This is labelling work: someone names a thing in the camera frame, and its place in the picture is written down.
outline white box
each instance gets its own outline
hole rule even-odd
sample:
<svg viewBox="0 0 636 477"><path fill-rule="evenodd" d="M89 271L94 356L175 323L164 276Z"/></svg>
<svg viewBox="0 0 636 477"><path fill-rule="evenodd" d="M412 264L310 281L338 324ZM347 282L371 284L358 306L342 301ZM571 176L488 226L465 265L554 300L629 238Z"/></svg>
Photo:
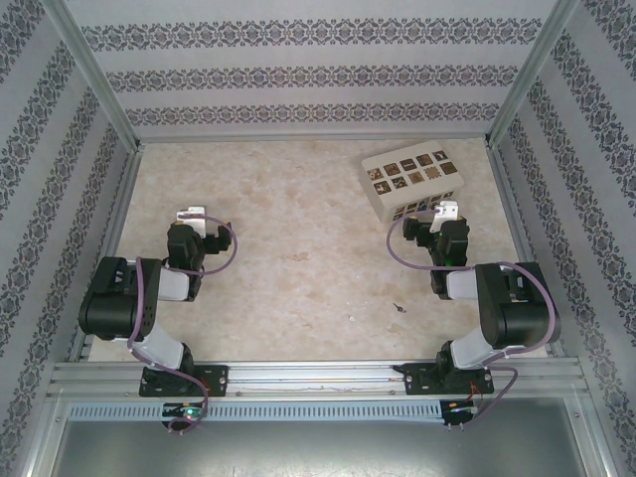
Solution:
<svg viewBox="0 0 636 477"><path fill-rule="evenodd" d="M363 159L360 183L380 222L432 209L464 185L452 158L437 141Z"/></svg>

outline patterned wallpaper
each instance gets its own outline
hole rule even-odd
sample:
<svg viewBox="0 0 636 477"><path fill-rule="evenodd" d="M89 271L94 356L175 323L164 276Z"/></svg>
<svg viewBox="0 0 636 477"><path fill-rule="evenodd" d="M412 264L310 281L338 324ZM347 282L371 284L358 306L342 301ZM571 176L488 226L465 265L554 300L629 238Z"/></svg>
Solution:
<svg viewBox="0 0 636 477"><path fill-rule="evenodd" d="M636 475L635 27L626 1L582 1L500 144L620 475Z"/></svg>
<svg viewBox="0 0 636 477"><path fill-rule="evenodd" d="M0 15L0 476L8 476L50 364L68 356L128 151L42 5L5 0Z"/></svg>
<svg viewBox="0 0 636 477"><path fill-rule="evenodd" d="M68 0L142 141L485 133L555 0Z"/></svg>

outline wire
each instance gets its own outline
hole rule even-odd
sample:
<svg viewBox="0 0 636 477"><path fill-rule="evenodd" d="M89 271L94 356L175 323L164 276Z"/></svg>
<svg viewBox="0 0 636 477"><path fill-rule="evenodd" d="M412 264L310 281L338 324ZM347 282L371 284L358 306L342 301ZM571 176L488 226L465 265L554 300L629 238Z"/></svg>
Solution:
<svg viewBox="0 0 636 477"><path fill-rule="evenodd" d="M436 212L435 210L430 210L430 211L415 212L413 214L406 214L401 219L398 219L397 221L393 222L392 225L389 227L389 231L387 232L387 250L389 251L389 254L395 260L397 260L399 263L401 263L402 265L408 266L409 268L414 268L416 270L462 271L462 270L471 270L471 269L473 269L474 266L416 265L416 264L413 264L413 263L409 263L409 262L407 262L405 260L402 260L394 252L394 250L391 247L391 235L392 235L393 231L396 229L396 227L399 224L404 222L409 217L421 216L421 215L426 215L426 214L433 214L435 212ZM531 351L535 351L535 350L545 346L548 343L548 341L550 340L550 338L553 336L553 334L555 333L555 327L557 326L557 311L555 310L555 303L553 302L552 297L550 296L548 290L543 286L543 284L534 275L532 275L529 271L527 271L525 268L523 268L523 267L521 267L521 266L519 266L519 265L517 265L515 263L511 263L510 261L498 261L497 264L500 265L500 266L505 266L505 267L508 267L508 268L512 268L515 271L518 271L519 273L524 275L533 285L535 285L537 287L537 289L541 293L541 295L544 298L544 301L546 302L546 305L548 307L548 330L546 331L546 334L541 339L541 341L539 341L538 343L536 343L535 345L533 345L531 347L528 347L528 348L513 348L510 351L502 351L500 353L497 353L497 354L491 356L490 358L488 358L488 359L486 359L486 360L484 360L482 362L482 366L484 368L486 368L486 369L490 368L490 370L493 370L493 371L510 371L510 372L513 373L513 376L510 379L510 382L507 385L505 385L502 390L499 391L499 393L491 401L491 403L488 404L483 410L480 409L477 412L477 414L470 421L468 421L466 424L464 424L461 427L462 429L465 429L465 428L469 427L470 425L473 425L473 423L475 421L477 421L481 416L483 416L483 415L487 414L488 412L490 412L492 410L493 406L496 405L502 399L502 397L510 390L512 385L517 380L517 377L519 376L519 372L515 368L513 368L512 366L497 366L497 367L491 366L491 367L489 367L489 365L491 363L494 363L497 360L502 359L502 358L508 358L510 355L521 355L521 354L524 354L524 353L530 353Z"/></svg>
<svg viewBox="0 0 636 477"><path fill-rule="evenodd" d="M210 216L188 216L188 219L203 219L207 222L214 222L216 224L219 224L221 227L225 228L230 235L232 236L232 240L234 242L234 247L232 250L232 255L230 256L230 258L228 259L228 261L226 261L223 265L221 265L219 268L215 268L213 270L208 270L206 271L204 268L202 271L197 271L197 270L182 270L181 268L172 268L171 266L168 267L169 270L172 271L179 271L181 273L185 273L186 275L199 275L199 276L207 276L207 275L214 275L215 273L219 273L220 271L225 270L226 268L228 268L230 266L230 263L232 263L235 259L235 257L237 256L237 251L239 250L239 241L237 240L237 234L235 234L235 231L232 230L232 227L230 227L228 224L226 224L225 222L219 220L219 219L215 219L214 217L210 217Z"/></svg>
<svg viewBox="0 0 636 477"><path fill-rule="evenodd" d="M179 271L181 273L186 273L188 275L201 275L201 276L205 276L205 275L212 275L214 273L219 273L220 271L225 270L226 268L228 268L230 266L230 264L234 261L235 257L237 256L237 251L239 250L239 241L237 240L237 234L235 234L235 231L232 230L232 228L230 226L228 226L225 222L220 221L219 219L215 219L214 217L209 217L209 216L193 216L194 219L204 219L206 221L210 221L210 222L215 222L217 224L219 224L220 226L226 228L226 230L228 232L230 232L230 235L232 236L232 239L234 241L234 249L232 251L232 255L230 256L230 259L228 259L228 261L226 261L226 263L224 263L222 266L220 266L219 268L215 268L214 270L209 270L206 271L203 268L203 271L194 271L194 270L182 270L179 268L172 268L172 267L168 267L168 269L173 270L173 271ZM200 402L200 405L202 406L202 410L201 412L199 412L199 415L197 416L197 418L195 420L191 420L187 417L175 417L173 418L169 423L168 423L168 431L169 432L173 432L173 426L177 423L177 422L185 422L188 423L188 427L186 427L185 429L182 429L179 431L180 435L183 435L185 432L190 432L192 429L194 429L197 425L199 425L199 423L201 423L201 421L203 420L203 418L208 414L208 403L209 403L209 399L210 396L208 395L208 389L206 388L206 386L199 380L197 380L196 378L193 378L192 376L186 375L185 373L182 373L180 371L177 370L173 370L172 368L168 368L165 367L163 365L160 365L159 363L153 363L152 361L146 359L145 357L141 356L140 354L138 354L134 348L133 345L135 343L135 340L137 339L137 336L139 336L139 330L141 329L141 322L142 322L142 318L143 318L143 306L144 306L144 288L143 288L143 269L141 267L141 257L137 257L135 259L135 269L137 272L137 312L136 312L136 316L135 316L135 324L134 327L132 329L132 334L130 335L130 337L128 338L128 341L126 343L127 347L128 347L128 351L130 351L130 353L132 354L132 356L134 356L137 360L141 361L142 363L145 363L147 365L149 365L151 368L156 368L160 371L164 371L166 373L169 373L171 375L177 376L179 378L183 378L184 380L188 380L191 383L194 383L195 385L197 385L201 391L203 392L203 399Z"/></svg>
<svg viewBox="0 0 636 477"><path fill-rule="evenodd" d="M415 270L430 270L430 271L464 271L464 270L472 270L474 268L473 266L416 265L414 263L410 263L408 261L405 261L405 260L401 259L398 256L398 254L394 251L394 249L391 247L391 236L393 235L394 230L396 229L396 227L399 224L401 224L406 219L409 219L411 217L425 216L425 215L435 214L436 212L437 211L435 209L431 209L429 211L413 212L412 214L406 214L401 219L398 219L395 222L393 222L392 225L389 227L389 231L387 232L387 250L389 251L391 256L395 260L397 260L399 263L401 263L404 266L407 266L408 268L414 268Z"/></svg>
<svg viewBox="0 0 636 477"><path fill-rule="evenodd" d="M504 395L510 390L510 388L513 386L513 384L519 377L519 372L517 371L516 368L513 368L512 366L491 366L490 369L492 371L510 371L513 374L513 376L511 377L510 381L506 384L506 386L499 391L497 396L492 401L490 401L489 404L482 404L479 406L475 416L472 419L470 419L468 422L463 424L463 427L462 427L463 429L467 429L471 427L472 425L475 424L476 421L478 421L484 415L488 414L493 409L493 407L497 405L499 401L504 397Z"/></svg>
<svg viewBox="0 0 636 477"><path fill-rule="evenodd" d="M151 368L156 368L166 373L170 373L171 375L178 376L179 378L188 380L194 383L195 385L197 385L199 388L201 388L201 391L203 392L203 400L201 401L202 411L199 413L199 415L197 416L195 420L188 419L187 417L175 417L168 423L169 432L173 432L174 430L173 426L177 422L189 423L190 425L188 427L179 431L179 435L183 435L185 432L190 432L197 425L199 425L199 423L203 420L203 418L208 414L208 399L210 398L208 395L208 389L205 387L205 385L201 381L197 380L196 378L186 375L185 373L181 373L180 371L173 370L172 368L165 367L158 363L153 363L152 361L141 356L134 350L133 345L135 343L135 340L137 339L137 336L139 335L139 330L141 329L141 321L143 318L143 305L144 305L143 268L141 267L140 256L138 256L135 259L135 270L137 272L137 313L135 315L135 324L132 329L132 334L130 335L126 343L126 345L128 346L128 351L130 351L132 356L134 356L140 362L149 365Z"/></svg>

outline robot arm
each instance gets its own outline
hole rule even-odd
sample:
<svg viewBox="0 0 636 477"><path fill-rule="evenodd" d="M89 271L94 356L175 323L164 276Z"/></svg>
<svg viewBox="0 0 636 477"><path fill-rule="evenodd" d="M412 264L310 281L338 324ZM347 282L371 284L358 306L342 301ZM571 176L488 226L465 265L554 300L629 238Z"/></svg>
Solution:
<svg viewBox="0 0 636 477"><path fill-rule="evenodd" d="M466 220L457 216L457 203L442 202L432 223L416 218L405 220L402 232L405 239L416 239L418 246L428 249L434 265L466 264L470 229ZM536 263L517 265L548 289ZM433 292L443 300L478 300L479 327L463 338L445 343L437 353L434 367L404 365L398 371L411 379L414 394L470 392L471 382L480 383L485 393L491 393L492 384L483 363L502 352L530 348L546 336L550 318L543 295L519 271L497 263L479 264L464 271L433 270L430 277ZM549 342L554 342L559 333L557 316Z"/></svg>
<svg viewBox="0 0 636 477"><path fill-rule="evenodd" d="M164 268L159 259L142 258L141 266L144 312L133 349L152 363L180 370L186 347L171 338L155 322L155 316L158 300L184 301L188 298L190 279L185 273ZM134 261L104 257L79 309L79 326L86 334L101 340L125 343L132 335L136 312Z"/></svg>
<svg viewBox="0 0 636 477"><path fill-rule="evenodd" d="M201 287L200 272L206 254L227 250L232 243L232 235L225 227L219 227L216 236L207 234L205 219L201 218L205 214L205 209L199 207L179 212L178 221L168 231L168 257L141 258L143 315L131 350L149 363L188 376L197 374L190 349L166 333L155 317L158 300L193 301ZM138 296L135 262L104 257L79 309L79 326L87 335L125 346L133 334ZM173 396L185 394L192 387L184 380L148 368L144 370L144 381L153 382L155 389Z"/></svg>

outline beige floor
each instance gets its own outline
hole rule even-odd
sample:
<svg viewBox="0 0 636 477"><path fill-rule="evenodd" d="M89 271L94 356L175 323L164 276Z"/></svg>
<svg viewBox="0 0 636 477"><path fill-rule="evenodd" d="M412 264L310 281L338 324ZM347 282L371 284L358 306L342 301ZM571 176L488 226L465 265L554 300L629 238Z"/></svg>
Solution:
<svg viewBox="0 0 636 477"><path fill-rule="evenodd" d="M231 220L238 257L194 303L160 302L158 321L197 360L423 359L478 324L476 303L440 301L427 272L385 248L358 182L365 157L421 141L162 144L146 147L118 253L166 256L175 213L205 205ZM441 141L466 181L469 263L517 258L481 139ZM413 242L403 257L427 263ZM207 268L225 260L208 257ZM399 313L394 303L406 313ZM92 361L124 361L95 340Z"/></svg>

